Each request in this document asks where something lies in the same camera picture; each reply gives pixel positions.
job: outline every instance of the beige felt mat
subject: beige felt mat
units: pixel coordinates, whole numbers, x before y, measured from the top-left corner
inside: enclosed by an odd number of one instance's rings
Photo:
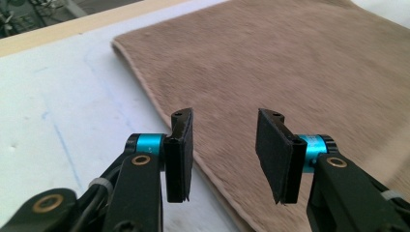
[[[257,109],[410,195],[410,31],[347,0],[233,0],[113,42],[164,120],[193,107],[195,160],[257,231],[309,231],[275,205],[254,152]]]

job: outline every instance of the carpet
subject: carpet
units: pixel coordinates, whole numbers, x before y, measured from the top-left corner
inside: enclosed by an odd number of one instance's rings
[[[410,30],[348,0],[232,0],[113,46],[165,122],[193,108],[195,162],[249,229],[310,231],[312,175],[298,204],[274,203],[254,149],[258,108],[296,134],[330,135],[409,198]]]

